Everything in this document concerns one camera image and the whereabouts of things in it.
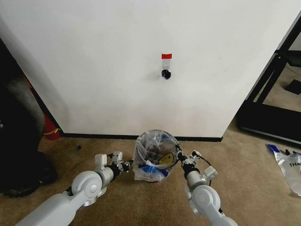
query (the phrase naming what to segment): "cable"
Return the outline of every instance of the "cable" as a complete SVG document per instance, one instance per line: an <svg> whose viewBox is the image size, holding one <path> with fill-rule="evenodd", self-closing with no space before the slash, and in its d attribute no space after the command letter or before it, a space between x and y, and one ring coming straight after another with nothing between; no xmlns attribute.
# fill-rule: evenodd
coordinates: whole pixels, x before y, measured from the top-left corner
<svg viewBox="0 0 301 226"><path fill-rule="evenodd" d="M205 162L207 162L208 164L209 164L209 166L211 166L211 163L207 160L207 159L205 159L205 158L203 158L202 156L199 156L202 160L204 160Z"/></svg>
<svg viewBox="0 0 301 226"><path fill-rule="evenodd" d="M205 162L207 162L209 164L209 166L211 166L211 163L209 161L207 161L205 158L203 158L202 156L199 156L202 160L204 160Z"/></svg>

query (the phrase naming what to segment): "clear plastic bag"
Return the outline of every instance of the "clear plastic bag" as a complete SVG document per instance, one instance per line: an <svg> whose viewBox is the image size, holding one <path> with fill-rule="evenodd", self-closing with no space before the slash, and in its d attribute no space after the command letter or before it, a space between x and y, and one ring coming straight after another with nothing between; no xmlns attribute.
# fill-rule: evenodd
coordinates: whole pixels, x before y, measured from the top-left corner
<svg viewBox="0 0 301 226"><path fill-rule="evenodd" d="M292 192L301 196L301 154L293 152L286 155L280 152L275 145L268 146L273 151L276 162Z"/></svg>
<svg viewBox="0 0 301 226"><path fill-rule="evenodd" d="M135 180L161 182L177 163L178 141L169 133L151 130L141 134L136 141L133 155Z"/></svg>

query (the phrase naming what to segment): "white wall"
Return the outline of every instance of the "white wall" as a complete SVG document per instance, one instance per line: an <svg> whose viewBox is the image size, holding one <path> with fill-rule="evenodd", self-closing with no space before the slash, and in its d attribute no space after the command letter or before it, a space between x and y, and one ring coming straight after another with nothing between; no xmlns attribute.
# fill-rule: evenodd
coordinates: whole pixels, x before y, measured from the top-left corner
<svg viewBox="0 0 301 226"><path fill-rule="evenodd" d="M0 36L64 132L221 137L299 0L0 0ZM160 78L172 53L172 78Z"/></svg>

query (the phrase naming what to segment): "yellow smiley face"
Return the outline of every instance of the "yellow smiley face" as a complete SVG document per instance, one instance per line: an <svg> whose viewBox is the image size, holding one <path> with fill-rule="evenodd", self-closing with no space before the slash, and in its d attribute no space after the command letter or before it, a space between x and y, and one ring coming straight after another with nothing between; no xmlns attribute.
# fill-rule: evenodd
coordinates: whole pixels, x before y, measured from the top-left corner
<svg viewBox="0 0 301 226"><path fill-rule="evenodd" d="M172 153L167 153L159 160L159 164L170 164L174 162L174 155Z"/></svg>

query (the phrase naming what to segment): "black furniture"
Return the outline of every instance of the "black furniture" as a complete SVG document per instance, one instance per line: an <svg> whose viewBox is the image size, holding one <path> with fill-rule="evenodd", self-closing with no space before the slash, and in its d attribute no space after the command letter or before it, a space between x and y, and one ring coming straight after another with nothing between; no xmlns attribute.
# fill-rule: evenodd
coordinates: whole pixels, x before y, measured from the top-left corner
<svg viewBox="0 0 301 226"><path fill-rule="evenodd" d="M275 51L271 63L241 105L237 113L237 124L240 129L301 144L301 112L263 104L287 63L301 67L301 51L289 50L300 32L301 18L280 49ZM262 88L262 93L254 101Z"/></svg>

